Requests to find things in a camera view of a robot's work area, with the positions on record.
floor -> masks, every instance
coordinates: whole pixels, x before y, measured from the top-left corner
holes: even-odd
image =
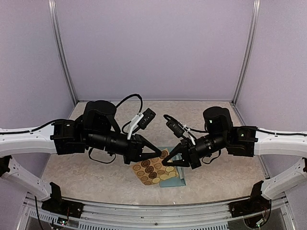
[[[78,103],[71,115],[76,119],[84,111],[86,103]],[[143,111],[151,108],[155,119],[143,135],[156,146],[174,146],[179,139],[165,125],[163,114],[174,116],[189,127],[203,129],[202,112],[211,106],[226,107],[235,126],[240,122],[228,102],[198,101],[145,101]],[[117,111],[116,120],[121,127],[138,112],[139,102],[126,102]],[[110,160],[103,151],[93,151],[92,157]],[[95,202],[172,205],[214,202],[248,196],[254,183],[264,175],[257,158],[234,157],[224,149],[220,158],[210,165],[195,170],[185,169],[187,186],[160,188],[159,185],[145,186],[134,174],[131,165],[125,165],[118,156],[110,165],[91,161],[85,154],[51,155],[43,174],[45,181],[53,181],[61,187],[65,197]]]

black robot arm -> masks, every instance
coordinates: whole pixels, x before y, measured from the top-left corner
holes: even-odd
[[[143,136],[135,134],[127,139],[127,134],[120,132],[115,120],[116,111],[115,105],[108,101],[88,102],[83,115],[75,121],[56,121],[54,135],[50,138],[55,142],[57,154],[82,153],[95,148],[110,155],[122,155],[125,164],[159,157],[161,151]],[[147,109],[138,123],[139,128],[145,129],[154,116],[155,113]],[[143,153],[145,146],[153,152]]]
[[[229,110],[221,107],[211,107],[203,112],[205,130],[208,135],[194,139],[183,136],[191,130],[182,125],[171,116],[165,115],[168,122],[166,125],[174,132],[175,136],[183,139],[170,152],[162,164],[165,166],[191,167],[192,169],[201,166],[200,158],[210,157],[214,152],[226,148],[228,154],[236,156],[254,156],[254,143],[256,127],[241,126],[233,127]],[[181,160],[171,162],[170,159],[180,154]]]

wire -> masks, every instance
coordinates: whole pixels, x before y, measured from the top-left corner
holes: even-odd
[[[112,163],[113,161],[115,161],[115,159],[116,159],[116,154],[114,154],[114,155],[115,155],[114,158],[113,158],[111,161],[109,161],[109,162],[104,162],[104,161],[95,160],[95,159],[93,159],[93,158],[91,157],[91,154],[92,154],[93,149],[94,149],[94,148],[91,148],[91,149],[88,151],[88,157],[89,157],[91,160],[93,160],[93,161],[96,161],[96,162],[99,162],[99,163],[103,163],[103,164],[110,164],[110,163]]]
[[[203,158],[201,159],[201,161],[202,161],[204,164],[211,164],[212,161],[214,161],[215,159],[219,158],[221,154],[222,154],[222,151],[219,150],[219,155],[218,155],[217,157],[212,158],[209,162],[204,162],[204,161],[203,161],[203,159],[204,159],[205,157],[203,157]]]
[[[56,119],[56,120],[49,121],[49,122],[43,124],[42,126],[37,127],[37,128],[35,128],[35,129],[32,129],[32,130],[15,131],[15,132],[6,132],[6,133],[0,133],[0,135],[32,133],[32,132],[38,131],[38,130],[40,130],[40,129],[46,127],[47,125],[50,125],[51,123],[54,123],[54,122],[56,122],[56,121],[63,121],[63,120],[65,120],[65,119]]]
[[[255,130],[261,133],[267,133],[267,134],[273,134],[273,135],[279,135],[279,136],[304,136],[307,137],[307,134],[305,133],[274,133],[266,130],[261,130],[259,128],[252,128],[252,127],[246,127],[246,126],[241,126],[240,128],[244,129],[250,129],[250,130]]]
[[[125,97],[123,100],[121,100],[117,105],[116,105],[116,108],[118,108],[121,104],[123,104],[126,100],[128,100],[129,98],[131,97],[138,97],[140,102],[141,102],[141,105],[140,105],[140,109],[139,109],[139,113],[142,111],[143,109],[143,99],[141,97],[141,95],[137,94],[137,93],[134,93],[134,94],[131,94],[127,97]]]
[[[35,198],[35,207],[36,207],[36,214],[37,214],[38,223],[39,223],[40,228],[42,230],[44,230],[43,225],[40,222],[40,218],[39,218],[38,207],[37,207],[37,198],[36,198],[36,196],[34,196],[34,198]]]
[[[117,105],[116,105],[116,108],[118,108],[121,104],[123,104],[126,100],[128,100],[129,98],[131,97],[138,97],[140,102],[141,102],[141,105],[140,105],[140,109],[138,111],[138,113],[140,113],[143,109],[143,98],[141,97],[141,95],[137,94],[137,93],[134,93],[134,94],[131,94],[127,97],[125,97],[123,100],[121,100]],[[131,123],[131,121],[127,122],[126,124],[124,124],[124,126],[121,128],[121,132],[123,134],[128,134],[127,132],[124,131],[124,128],[129,125]],[[140,129],[135,129],[132,133],[136,133],[137,131],[139,131]]]
[[[193,132],[197,132],[197,133],[208,133],[207,130],[197,130],[197,129],[194,129],[194,128],[190,128],[191,131]]]
[[[131,123],[131,121],[127,122],[127,123],[124,124],[123,127],[121,128],[121,132],[122,132],[123,134],[128,135],[128,133],[124,131],[124,128],[125,128],[127,125],[129,125],[130,123]],[[133,130],[132,133],[136,133],[136,132],[139,131],[140,129],[141,129],[140,127],[136,127],[136,129]]]
[[[184,127],[179,121],[177,121],[174,117],[172,117],[172,116],[170,116],[170,115],[168,115],[168,114],[164,114],[163,117],[164,117],[167,121],[172,120],[172,121],[176,122],[182,129],[185,128],[185,127]],[[196,138],[191,132],[187,131],[187,133],[189,133],[189,134],[191,135],[191,137],[193,137],[195,140],[197,140],[197,138]]]
[[[248,218],[247,219],[244,219],[244,223],[245,225],[249,228],[249,229],[260,229],[261,227],[263,227],[268,221],[269,221],[269,218],[271,216],[271,212],[272,212],[272,200],[270,200],[270,211],[269,211],[269,214],[268,214],[268,210],[266,207],[263,207],[264,211],[265,211],[265,214],[264,214],[264,217],[262,218],[264,220],[263,224],[262,225],[259,225],[259,226],[255,226],[255,227],[251,227],[248,225],[247,221],[248,221]]]

purple wall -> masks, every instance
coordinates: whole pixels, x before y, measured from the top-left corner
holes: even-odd
[[[238,108],[248,125],[307,130],[307,6],[303,0],[263,0]],[[298,158],[267,156],[271,176]],[[307,226],[307,186],[287,192],[300,230]]]
[[[58,0],[80,100],[231,100],[253,0]]]
[[[67,118],[73,109],[52,32],[48,1],[3,0],[0,4],[0,127],[38,126]],[[40,176],[46,154],[18,156]],[[0,180],[1,230],[16,229],[26,191]]]

metal frame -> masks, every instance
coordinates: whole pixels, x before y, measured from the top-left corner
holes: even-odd
[[[243,64],[242,64],[240,75],[239,75],[239,81],[236,86],[234,97],[232,99],[232,103],[234,105],[236,105],[239,99],[239,96],[242,90],[242,86],[243,86],[243,82],[244,82],[244,78],[246,75],[246,71],[248,69],[248,63],[249,63],[251,51],[253,48],[255,35],[256,35],[259,10],[260,10],[260,0],[254,0],[253,13],[252,13],[252,18],[251,18],[251,23],[250,23],[250,28],[249,28],[249,34],[248,34],[248,42],[247,42],[245,53],[244,53]]]
[[[68,86],[68,90],[69,90],[73,105],[76,106],[77,103],[78,103],[78,98],[77,98],[77,94],[76,94],[75,88],[74,88],[72,80],[71,80],[71,75],[70,75],[68,65],[67,65],[67,61],[66,61],[66,57],[65,57],[65,52],[64,52],[64,48],[63,48],[62,39],[61,39],[61,33],[60,33],[60,29],[59,29],[59,21],[58,21],[58,15],[57,15],[56,2],[55,2],[55,0],[48,0],[48,4],[49,4],[49,11],[50,11],[50,16],[51,16],[53,33],[54,33],[54,36],[55,36],[55,40],[56,40],[56,44],[57,44],[57,48],[58,48],[58,53],[59,53],[59,58],[60,58],[60,61],[61,61],[63,72],[64,72],[65,81],[66,81],[66,84]]]
[[[196,229],[228,229],[228,222],[242,217],[232,218],[228,204],[234,200],[192,204],[192,205],[163,205],[163,206],[139,206],[139,205],[119,205],[81,201],[85,204],[80,219],[70,218],[72,227],[70,229],[81,230],[196,230]],[[47,212],[40,208],[38,202],[39,215],[42,221],[51,222],[58,217],[64,218],[54,213]],[[295,230],[288,210],[286,197],[280,195],[272,201],[272,210],[280,208],[283,212],[284,220],[288,230]],[[17,230],[24,230],[29,217],[36,218],[35,201],[31,194],[28,194],[23,205],[22,218]]]

